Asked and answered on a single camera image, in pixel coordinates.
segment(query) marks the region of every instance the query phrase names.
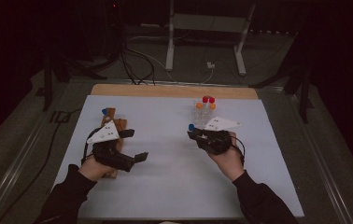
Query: person's left hand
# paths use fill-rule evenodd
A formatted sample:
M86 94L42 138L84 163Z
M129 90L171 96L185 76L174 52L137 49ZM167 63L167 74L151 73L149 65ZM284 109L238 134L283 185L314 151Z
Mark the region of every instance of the person's left hand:
M91 155L84 161L78 171L92 181L98 181L104 175L114 172L116 169L110 166L103 165L95 160Z

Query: black sleeve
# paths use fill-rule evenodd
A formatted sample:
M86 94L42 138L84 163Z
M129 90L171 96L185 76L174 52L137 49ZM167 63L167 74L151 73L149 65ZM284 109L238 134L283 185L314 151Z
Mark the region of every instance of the black sleeve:
M237 187L241 211L250 223L298 223L284 202L267 185L255 183L247 171L233 184Z
M77 223L78 209L96 183L69 165L65 181L54 187L34 223Z

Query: person's right hand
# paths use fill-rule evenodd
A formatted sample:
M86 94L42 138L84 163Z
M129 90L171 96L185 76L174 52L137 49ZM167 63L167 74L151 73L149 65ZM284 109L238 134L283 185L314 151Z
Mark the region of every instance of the person's right hand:
M235 143L235 133L230 132L232 143ZM241 162L241 154L234 147L230 147L226 152L214 155L208 153L208 156L218 165L219 169L232 181L244 173L244 165Z

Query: wooden board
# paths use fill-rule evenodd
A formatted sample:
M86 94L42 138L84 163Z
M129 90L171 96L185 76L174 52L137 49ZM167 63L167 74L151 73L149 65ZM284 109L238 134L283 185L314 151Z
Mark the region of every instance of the wooden board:
M201 98L204 95L211 95L216 99L258 99L258 94L251 88L160 85L147 86L122 84L96 84L92 88L91 95L178 98Z

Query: red bottle cap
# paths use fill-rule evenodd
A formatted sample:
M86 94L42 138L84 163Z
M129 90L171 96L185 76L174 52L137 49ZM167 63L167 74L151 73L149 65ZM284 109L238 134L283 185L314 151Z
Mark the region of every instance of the red bottle cap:
M208 97L207 96L203 96L203 103L208 103Z

